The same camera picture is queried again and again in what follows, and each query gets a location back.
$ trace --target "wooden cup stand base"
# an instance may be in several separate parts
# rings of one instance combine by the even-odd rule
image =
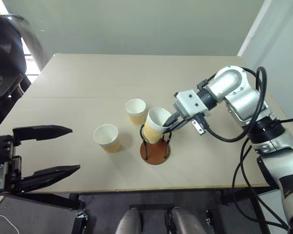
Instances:
[[[140,155],[144,162],[151,165],[159,165],[165,162],[170,155],[170,146],[169,141],[171,138],[171,132],[169,133],[169,137],[167,141],[164,140],[164,136],[161,140],[159,140],[155,144],[150,144],[146,142],[145,138],[142,135],[142,129],[144,124],[140,129],[140,136],[142,138],[143,143],[140,146]]]

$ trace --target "paper cup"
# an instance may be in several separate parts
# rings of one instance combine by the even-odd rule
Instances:
[[[119,149],[118,129],[112,124],[104,124],[93,133],[93,139],[106,152],[114,153]]]
[[[163,127],[166,120],[171,116],[167,110],[154,107],[149,110],[146,123],[143,128],[143,136],[147,142],[154,144],[163,136],[168,127]]]
[[[146,107],[146,103],[137,98],[126,103],[126,111],[133,124],[141,125],[145,122],[147,117]]]

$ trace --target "white cable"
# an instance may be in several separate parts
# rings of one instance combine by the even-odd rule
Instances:
[[[5,218],[6,219],[6,221],[8,221],[9,222],[9,224],[11,224],[12,225],[12,227],[13,228],[15,228],[15,230],[18,232],[18,234],[20,234],[20,232],[19,232],[19,230],[13,225],[13,223],[11,223],[5,216],[3,216],[3,215],[0,215],[0,217],[3,217],[3,218]]]

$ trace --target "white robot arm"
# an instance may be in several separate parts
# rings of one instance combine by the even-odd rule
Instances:
[[[257,163],[265,180],[281,191],[283,208],[290,225],[289,232],[293,233],[293,136],[283,128],[264,101],[265,92],[261,94],[252,88],[246,71],[238,66],[227,66],[212,79],[205,80],[203,85],[200,83],[198,86],[198,93],[188,90],[174,95],[176,101],[173,106],[176,113],[164,126],[170,126],[170,130],[175,131],[191,121],[200,135],[208,131],[226,142],[235,142],[247,135],[252,147],[259,154]],[[244,129],[234,139],[218,136],[205,121],[209,110],[222,101]]]

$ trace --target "white wall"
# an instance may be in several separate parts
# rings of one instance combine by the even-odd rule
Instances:
[[[236,55],[263,0],[3,0],[54,53]]]
[[[252,69],[266,68],[269,93],[292,118],[293,0],[272,0],[242,58]]]

